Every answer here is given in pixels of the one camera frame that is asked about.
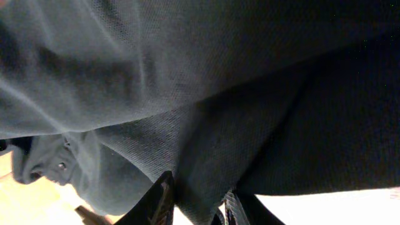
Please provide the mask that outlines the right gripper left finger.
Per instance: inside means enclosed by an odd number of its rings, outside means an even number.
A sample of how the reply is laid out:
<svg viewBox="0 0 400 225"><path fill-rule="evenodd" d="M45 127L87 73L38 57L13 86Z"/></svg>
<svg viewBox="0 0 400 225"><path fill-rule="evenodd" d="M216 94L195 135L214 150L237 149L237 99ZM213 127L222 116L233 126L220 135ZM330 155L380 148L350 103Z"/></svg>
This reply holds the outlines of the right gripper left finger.
<svg viewBox="0 0 400 225"><path fill-rule="evenodd" d="M140 201L114 225L172 225L174 178L165 171Z"/></svg>

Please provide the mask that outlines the black polo shirt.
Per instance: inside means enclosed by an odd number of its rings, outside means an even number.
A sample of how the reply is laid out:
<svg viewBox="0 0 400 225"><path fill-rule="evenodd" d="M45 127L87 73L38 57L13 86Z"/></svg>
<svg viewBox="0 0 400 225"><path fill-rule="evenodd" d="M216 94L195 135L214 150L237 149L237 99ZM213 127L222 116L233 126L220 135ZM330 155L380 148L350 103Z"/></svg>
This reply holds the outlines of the black polo shirt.
<svg viewBox="0 0 400 225"><path fill-rule="evenodd" d="M1 151L103 215L171 171L194 224L397 187L399 2L2 1Z"/></svg>

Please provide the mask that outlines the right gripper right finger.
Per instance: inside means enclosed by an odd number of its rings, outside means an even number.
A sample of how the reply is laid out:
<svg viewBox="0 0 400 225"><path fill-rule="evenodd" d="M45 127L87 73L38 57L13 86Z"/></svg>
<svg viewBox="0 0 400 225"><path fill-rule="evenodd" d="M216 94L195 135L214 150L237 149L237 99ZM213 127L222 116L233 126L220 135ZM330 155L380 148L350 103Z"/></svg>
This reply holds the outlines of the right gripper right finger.
<svg viewBox="0 0 400 225"><path fill-rule="evenodd" d="M215 213L215 224L219 225L284 225L254 195L229 191L222 200L224 212Z"/></svg>

